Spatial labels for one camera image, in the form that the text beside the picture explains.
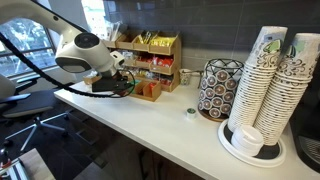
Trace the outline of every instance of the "black chair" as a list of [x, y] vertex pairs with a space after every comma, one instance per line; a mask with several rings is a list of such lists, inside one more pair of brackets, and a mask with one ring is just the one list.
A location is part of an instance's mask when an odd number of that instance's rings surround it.
[[64, 128], [45, 123], [61, 116], [64, 116], [64, 118], [67, 119], [67, 112], [45, 120], [40, 119], [42, 113], [53, 109], [58, 102], [58, 100], [54, 96], [54, 91], [56, 91], [57, 89], [19, 94], [21, 91], [36, 84], [39, 78], [40, 76], [36, 75], [29, 78], [20, 79], [17, 81], [18, 86], [15, 86], [12, 81], [0, 74], [0, 114], [2, 116], [2, 121], [10, 123], [16, 119], [34, 120], [34, 124], [32, 124], [31, 126], [5, 138], [4, 146], [9, 146], [12, 144], [12, 141], [10, 140], [11, 137], [31, 129], [31, 133], [20, 149], [21, 153], [25, 152], [24, 150], [30, 139], [34, 135], [35, 131], [40, 127], [46, 127], [61, 131], [63, 136], [68, 135], [67, 131]]

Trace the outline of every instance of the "robotic arm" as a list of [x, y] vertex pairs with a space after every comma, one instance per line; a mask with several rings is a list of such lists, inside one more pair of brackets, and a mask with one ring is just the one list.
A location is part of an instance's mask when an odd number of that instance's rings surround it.
[[123, 63], [121, 54], [118, 52], [110, 53], [94, 34], [68, 22], [37, 2], [31, 0], [1, 0], [0, 24], [13, 18], [31, 19], [57, 32], [60, 35], [56, 52], [57, 65], [71, 73], [80, 73], [91, 68], [95, 69], [102, 75], [101, 82], [98, 81], [93, 86], [93, 88], [96, 87], [97, 91], [112, 91], [115, 90], [113, 89], [115, 87], [127, 86], [127, 79], [123, 78], [116, 68]]

